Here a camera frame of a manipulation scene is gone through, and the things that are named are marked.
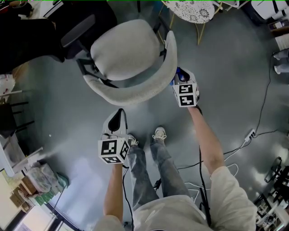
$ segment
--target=chair backrest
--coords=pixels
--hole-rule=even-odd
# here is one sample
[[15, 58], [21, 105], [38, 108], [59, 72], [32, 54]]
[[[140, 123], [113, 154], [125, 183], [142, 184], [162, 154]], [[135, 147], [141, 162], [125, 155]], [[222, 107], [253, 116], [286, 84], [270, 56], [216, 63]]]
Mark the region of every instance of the chair backrest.
[[129, 88], [112, 88], [101, 83], [91, 75], [85, 75], [86, 83], [109, 103], [126, 106], [146, 101], [164, 90], [173, 79], [177, 70], [177, 44], [173, 31], [169, 31], [166, 39], [166, 58], [148, 80]]

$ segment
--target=marker cube face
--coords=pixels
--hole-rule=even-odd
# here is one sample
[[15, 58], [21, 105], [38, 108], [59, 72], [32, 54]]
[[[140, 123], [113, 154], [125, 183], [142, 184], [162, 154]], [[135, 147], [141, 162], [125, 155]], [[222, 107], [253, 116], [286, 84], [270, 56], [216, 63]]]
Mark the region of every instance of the marker cube face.
[[189, 107], [197, 105], [197, 84], [185, 83], [173, 85], [173, 91], [179, 107]]
[[125, 138], [98, 141], [98, 156], [106, 164], [124, 163], [129, 149]]

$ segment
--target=white device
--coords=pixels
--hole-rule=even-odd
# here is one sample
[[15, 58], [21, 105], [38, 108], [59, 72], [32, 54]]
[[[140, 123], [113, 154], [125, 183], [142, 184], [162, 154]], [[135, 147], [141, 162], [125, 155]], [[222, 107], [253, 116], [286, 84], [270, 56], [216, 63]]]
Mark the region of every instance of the white device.
[[103, 134], [98, 141], [98, 156], [106, 164], [124, 163], [130, 149], [126, 129], [126, 113], [123, 109], [113, 112], [105, 120]]
[[192, 72], [178, 67], [172, 88], [179, 107], [197, 105], [199, 89], [196, 83], [196, 78]]

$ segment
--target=shoe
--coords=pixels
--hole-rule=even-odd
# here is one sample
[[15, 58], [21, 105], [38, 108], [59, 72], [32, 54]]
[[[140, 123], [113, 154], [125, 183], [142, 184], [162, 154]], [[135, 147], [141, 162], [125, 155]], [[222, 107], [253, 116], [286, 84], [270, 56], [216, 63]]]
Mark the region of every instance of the shoe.
[[273, 56], [275, 59], [280, 60], [278, 57], [276, 57], [276, 55]]
[[166, 135], [166, 131], [163, 127], [157, 127], [157, 129], [154, 132], [153, 138], [154, 139], [166, 139], [167, 135]]
[[280, 74], [280, 72], [277, 71], [277, 66], [274, 66], [274, 70], [277, 74]]
[[138, 145], [139, 142], [136, 140], [136, 138], [132, 135], [132, 134], [128, 134], [128, 144], [130, 146], [133, 146], [133, 145]]

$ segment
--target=jeans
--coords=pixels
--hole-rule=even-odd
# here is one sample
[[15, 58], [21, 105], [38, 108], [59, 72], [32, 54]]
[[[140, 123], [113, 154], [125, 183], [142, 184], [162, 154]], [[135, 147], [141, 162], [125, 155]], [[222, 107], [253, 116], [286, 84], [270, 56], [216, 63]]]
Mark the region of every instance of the jeans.
[[[189, 191], [181, 179], [179, 172], [169, 155], [163, 140], [155, 139], [150, 145], [153, 160], [158, 165], [161, 175], [163, 197], [188, 195]], [[131, 146], [128, 153], [129, 168], [132, 181], [132, 209], [158, 199], [146, 170], [145, 152], [136, 145]]]
[[274, 55], [274, 57], [278, 58], [278, 59], [286, 60], [286, 63], [280, 64], [279, 66], [276, 66], [277, 72], [288, 73], [289, 72], [288, 49], [278, 52], [276, 55]]

